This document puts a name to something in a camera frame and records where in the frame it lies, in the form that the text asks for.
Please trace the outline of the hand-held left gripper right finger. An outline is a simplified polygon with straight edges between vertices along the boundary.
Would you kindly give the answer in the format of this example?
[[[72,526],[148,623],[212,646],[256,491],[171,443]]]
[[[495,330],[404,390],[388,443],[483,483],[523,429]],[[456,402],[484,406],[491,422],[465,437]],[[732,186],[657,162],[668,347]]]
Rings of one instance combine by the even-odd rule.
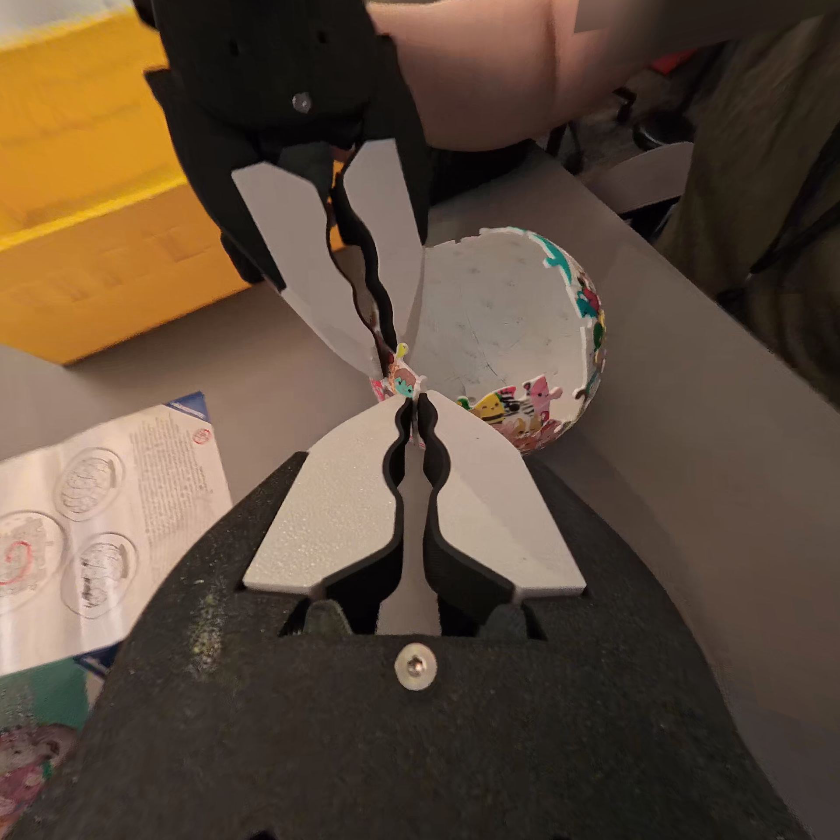
[[[585,579],[519,452],[436,391],[417,400],[428,583],[448,603],[577,596]]]

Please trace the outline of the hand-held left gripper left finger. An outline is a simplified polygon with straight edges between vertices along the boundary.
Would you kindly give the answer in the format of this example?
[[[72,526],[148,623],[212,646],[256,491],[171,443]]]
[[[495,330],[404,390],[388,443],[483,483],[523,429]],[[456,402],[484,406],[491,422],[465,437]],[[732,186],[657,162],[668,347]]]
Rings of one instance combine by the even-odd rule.
[[[383,601],[394,592],[413,409],[390,397],[310,447],[247,568],[246,588],[336,601]]]

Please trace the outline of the yellow plastic bin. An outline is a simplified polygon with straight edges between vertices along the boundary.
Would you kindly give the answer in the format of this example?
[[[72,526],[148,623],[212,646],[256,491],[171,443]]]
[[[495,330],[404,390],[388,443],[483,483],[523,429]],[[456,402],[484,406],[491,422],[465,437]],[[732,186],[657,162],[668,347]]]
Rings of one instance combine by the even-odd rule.
[[[1,340],[71,364],[247,288],[177,163],[133,10],[1,54]]]

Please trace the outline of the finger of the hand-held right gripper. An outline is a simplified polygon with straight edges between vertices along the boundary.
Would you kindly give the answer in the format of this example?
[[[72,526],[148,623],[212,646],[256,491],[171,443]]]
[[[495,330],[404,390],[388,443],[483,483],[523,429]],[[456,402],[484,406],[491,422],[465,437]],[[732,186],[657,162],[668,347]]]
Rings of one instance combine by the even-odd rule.
[[[344,362],[383,379],[392,352],[386,346],[396,339],[376,249],[363,257],[366,307],[333,256],[325,204],[313,183],[274,164],[242,167],[232,179],[279,271],[284,301]]]
[[[331,198],[343,242],[361,248],[381,341],[395,349],[411,321],[425,258],[396,141],[362,143],[336,176]]]

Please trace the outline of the puzzle ball cardboard box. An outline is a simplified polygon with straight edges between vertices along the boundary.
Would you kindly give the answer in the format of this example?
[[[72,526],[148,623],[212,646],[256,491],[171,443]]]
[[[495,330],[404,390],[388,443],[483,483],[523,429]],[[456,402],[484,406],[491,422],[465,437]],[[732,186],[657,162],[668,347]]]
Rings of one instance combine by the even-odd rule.
[[[67,759],[120,647],[1,678],[1,838]]]

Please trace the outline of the person's right forearm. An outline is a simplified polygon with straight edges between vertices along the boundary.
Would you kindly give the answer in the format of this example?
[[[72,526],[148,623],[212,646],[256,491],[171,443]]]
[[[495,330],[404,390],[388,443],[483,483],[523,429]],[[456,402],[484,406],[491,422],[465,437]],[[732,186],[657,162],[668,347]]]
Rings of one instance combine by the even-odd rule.
[[[488,151],[590,112],[647,63],[838,9],[799,1],[369,3],[427,141]]]

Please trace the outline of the colourful puzzle ball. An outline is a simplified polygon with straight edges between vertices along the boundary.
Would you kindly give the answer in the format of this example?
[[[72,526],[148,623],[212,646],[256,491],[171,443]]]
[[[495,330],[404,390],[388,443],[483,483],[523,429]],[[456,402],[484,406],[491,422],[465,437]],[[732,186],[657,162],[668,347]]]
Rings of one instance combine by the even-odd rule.
[[[605,367],[606,318],[595,285],[565,249],[519,227],[430,248],[416,336],[376,398],[436,391],[521,455],[581,417]]]

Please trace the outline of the white instruction leaflet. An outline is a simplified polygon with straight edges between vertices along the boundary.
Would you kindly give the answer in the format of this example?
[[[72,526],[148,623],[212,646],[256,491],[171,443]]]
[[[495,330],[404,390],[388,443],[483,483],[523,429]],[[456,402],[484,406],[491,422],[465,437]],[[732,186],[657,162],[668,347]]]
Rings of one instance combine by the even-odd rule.
[[[2,462],[2,676],[121,642],[231,506],[200,392]]]

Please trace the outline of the black chair base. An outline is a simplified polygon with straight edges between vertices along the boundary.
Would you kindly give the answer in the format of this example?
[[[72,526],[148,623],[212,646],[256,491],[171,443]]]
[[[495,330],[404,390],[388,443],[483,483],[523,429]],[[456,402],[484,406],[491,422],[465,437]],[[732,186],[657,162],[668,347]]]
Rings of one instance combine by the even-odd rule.
[[[592,178],[643,152],[692,142],[696,127],[689,110],[697,95],[697,88],[689,89],[678,101],[640,112],[637,94],[620,87],[612,92],[607,110],[566,122],[538,144],[567,172]]]

